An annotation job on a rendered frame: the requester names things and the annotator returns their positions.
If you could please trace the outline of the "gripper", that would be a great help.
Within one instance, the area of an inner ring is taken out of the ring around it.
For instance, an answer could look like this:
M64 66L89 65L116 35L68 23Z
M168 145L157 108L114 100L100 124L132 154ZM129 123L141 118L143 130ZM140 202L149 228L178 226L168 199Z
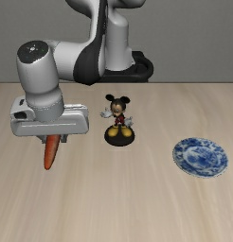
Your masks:
M40 121L26 102L24 95L17 97L10 109L10 127L16 136L38 136L42 144L47 135L60 134L67 142L69 134L85 134L89 130L88 109L81 104L66 104L63 114L53 121Z

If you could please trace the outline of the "orange carrot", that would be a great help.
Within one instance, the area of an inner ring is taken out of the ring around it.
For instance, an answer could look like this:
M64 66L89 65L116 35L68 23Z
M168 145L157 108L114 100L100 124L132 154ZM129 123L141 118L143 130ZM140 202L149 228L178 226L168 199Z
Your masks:
M61 136L58 134L48 135L45 142L44 167L49 170L55 161Z

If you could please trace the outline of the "blue and white plate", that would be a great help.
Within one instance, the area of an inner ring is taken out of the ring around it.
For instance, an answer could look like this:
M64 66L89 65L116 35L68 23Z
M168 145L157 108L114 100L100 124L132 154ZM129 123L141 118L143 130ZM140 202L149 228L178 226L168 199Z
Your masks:
M174 146L172 158L181 170L198 178L220 176L228 167L224 149L205 138L181 140Z

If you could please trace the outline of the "small toy figure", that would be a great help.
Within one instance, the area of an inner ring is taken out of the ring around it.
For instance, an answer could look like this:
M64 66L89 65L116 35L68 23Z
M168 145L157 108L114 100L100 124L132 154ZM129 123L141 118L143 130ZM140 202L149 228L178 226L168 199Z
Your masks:
M114 117L115 123L104 133L105 141L114 147L126 147L134 141L135 135L132 129L133 118L126 118L124 113L126 106L131 102L128 96L115 98L108 94L105 98L110 102L110 108L100 113L103 118Z

